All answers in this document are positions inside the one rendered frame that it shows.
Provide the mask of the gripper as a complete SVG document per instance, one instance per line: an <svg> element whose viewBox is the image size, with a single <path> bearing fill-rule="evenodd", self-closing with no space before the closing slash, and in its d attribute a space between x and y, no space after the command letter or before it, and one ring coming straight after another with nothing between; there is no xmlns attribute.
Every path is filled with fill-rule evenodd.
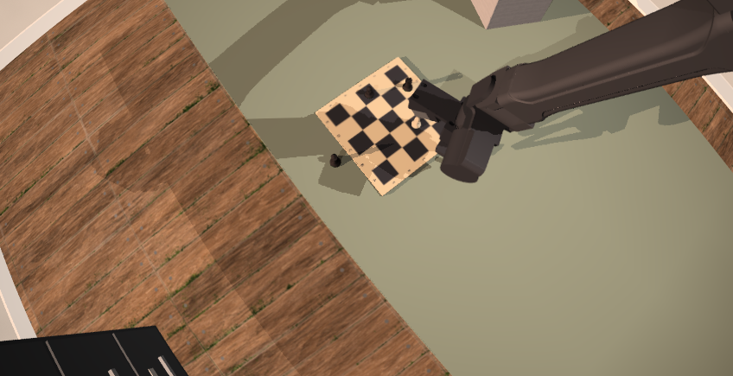
<svg viewBox="0 0 733 376"><path fill-rule="evenodd" d="M459 129L458 126L457 126L457 122L456 122L456 128ZM435 152L438 155L440 155L440 156L443 157L444 156L444 153L445 153L445 150L447 149L447 146L448 145L446 143L444 143L443 141L440 140L439 143L437 144L436 148L435 148Z"/></svg>

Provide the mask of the tan and black chessboard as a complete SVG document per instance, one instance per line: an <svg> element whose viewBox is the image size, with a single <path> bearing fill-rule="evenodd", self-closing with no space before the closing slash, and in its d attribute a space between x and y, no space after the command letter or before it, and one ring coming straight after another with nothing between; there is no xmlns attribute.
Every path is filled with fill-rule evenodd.
<svg viewBox="0 0 733 376"><path fill-rule="evenodd" d="M407 77L410 92L403 90ZM420 118L418 129L411 125L415 115L407 106L420 83L398 57L316 112L382 196L437 154L446 123Z"/></svg>

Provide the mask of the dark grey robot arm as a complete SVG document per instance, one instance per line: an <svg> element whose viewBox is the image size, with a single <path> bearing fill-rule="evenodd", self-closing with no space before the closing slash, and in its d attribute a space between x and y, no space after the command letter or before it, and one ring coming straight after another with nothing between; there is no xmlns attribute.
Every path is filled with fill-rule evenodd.
<svg viewBox="0 0 733 376"><path fill-rule="evenodd" d="M733 0L679 0L541 61L505 66L472 85L461 101L422 80L408 108L446 123L440 170L474 183L504 130L533 129L557 112L728 72Z"/></svg>

